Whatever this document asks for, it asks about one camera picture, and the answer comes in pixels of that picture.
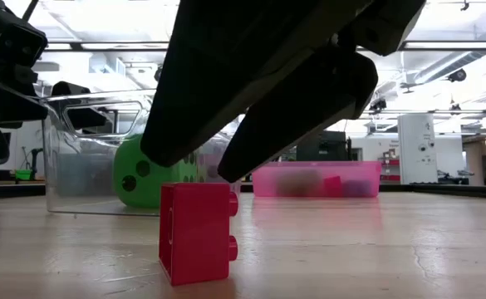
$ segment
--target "clear plastic bin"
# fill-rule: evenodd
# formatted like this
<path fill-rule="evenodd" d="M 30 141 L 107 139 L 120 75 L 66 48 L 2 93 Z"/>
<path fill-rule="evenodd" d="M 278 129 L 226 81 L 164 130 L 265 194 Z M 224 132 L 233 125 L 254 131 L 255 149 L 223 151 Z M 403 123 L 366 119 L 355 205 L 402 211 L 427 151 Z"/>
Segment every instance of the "clear plastic bin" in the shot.
<path fill-rule="evenodd" d="M 145 130 L 151 98 L 143 96 L 145 91 L 127 91 L 90 94 L 83 96 L 58 96 L 47 98 L 49 109 L 43 121 L 43 143 L 47 180 L 47 209 L 60 213 L 107 213 L 158 215 L 157 209 L 131 208 L 118 198 L 112 186 L 113 160 L 117 148 L 133 135 Z M 71 105 L 70 99 L 81 99 Z M 112 134 L 86 134 L 75 130 L 68 111 L 80 108 L 112 111 L 121 115 L 135 115 L 118 121 Z M 215 135 L 200 149 L 208 167 L 216 169 L 229 137 Z M 225 182 L 212 170 L 206 174 L 205 182 Z M 232 184 L 239 192 L 240 183 Z"/>
<path fill-rule="evenodd" d="M 271 162 L 252 174 L 256 197 L 374 198 L 381 163 Z"/>

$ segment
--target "lego brick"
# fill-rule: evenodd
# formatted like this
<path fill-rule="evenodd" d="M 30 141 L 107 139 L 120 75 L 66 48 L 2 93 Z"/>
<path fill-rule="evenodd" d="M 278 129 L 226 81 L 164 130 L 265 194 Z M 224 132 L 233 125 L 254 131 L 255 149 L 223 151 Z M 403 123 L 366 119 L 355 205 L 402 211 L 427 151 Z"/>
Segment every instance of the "lego brick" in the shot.
<path fill-rule="evenodd" d="M 160 207 L 160 261 L 171 285 L 224 279 L 237 257 L 229 217 L 237 196 L 228 184 L 164 184 Z"/>

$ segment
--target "table surface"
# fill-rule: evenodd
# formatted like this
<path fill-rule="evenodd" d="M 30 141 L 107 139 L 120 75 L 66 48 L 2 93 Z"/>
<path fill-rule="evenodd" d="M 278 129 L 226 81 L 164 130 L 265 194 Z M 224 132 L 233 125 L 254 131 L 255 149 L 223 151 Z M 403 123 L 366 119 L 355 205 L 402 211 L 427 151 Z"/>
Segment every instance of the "table surface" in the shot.
<path fill-rule="evenodd" d="M 242 196 L 230 278 L 171 287 L 154 217 L 0 199 L 0 298 L 486 298 L 486 199 Z"/>

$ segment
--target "pink container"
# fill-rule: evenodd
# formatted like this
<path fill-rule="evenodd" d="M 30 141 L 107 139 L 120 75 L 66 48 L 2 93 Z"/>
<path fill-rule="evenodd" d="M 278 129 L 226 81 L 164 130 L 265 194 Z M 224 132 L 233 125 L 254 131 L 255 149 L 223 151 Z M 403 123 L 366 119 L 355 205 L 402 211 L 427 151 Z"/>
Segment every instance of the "pink container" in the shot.
<path fill-rule="evenodd" d="M 373 198 L 379 193 L 381 163 L 271 162 L 252 174 L 257 197 Z"/>

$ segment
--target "ceiling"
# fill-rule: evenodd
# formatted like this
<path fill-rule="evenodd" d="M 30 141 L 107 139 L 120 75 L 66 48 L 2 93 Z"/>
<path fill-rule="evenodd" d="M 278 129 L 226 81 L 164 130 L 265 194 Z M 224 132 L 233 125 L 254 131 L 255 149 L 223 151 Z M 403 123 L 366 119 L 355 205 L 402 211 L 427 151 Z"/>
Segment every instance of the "ceiling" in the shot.
<path fill-rule="evenodd" d="M 29 2 L 5 1 L 18 16 Z M 486 41 L 486 1 L 468 3 L 462 11 L 464 1 L 429 0 L 407 40 Z M 175 0 L 40 0 L 30 22 L 51 42 L 167 42 L 178 5 Z M 380 77 L 372 100 L 384 98 L 387 110 L 447 110 L 452 102 L 463 110 L 486 109 L 485 51 L 402 51 L 387 57 L 361 53 L 374 61 Z M 163 51 L 46 52 L 37 70 L 47 84 L 65 80 L 93 91 L 135 90 L 156 87 L 154 73 L 163 60 Z M 440 75 L 451 67 L 462 67 L 466 80 L 451 83 L 448 74 Z M 398 115 L 363 115 L 332 129 L 366 133 L 367 126 L 376 125 L 385 132 L 395 127 Z M 435 128 L 485 129 L 485 117 L 435 115 Z"/>

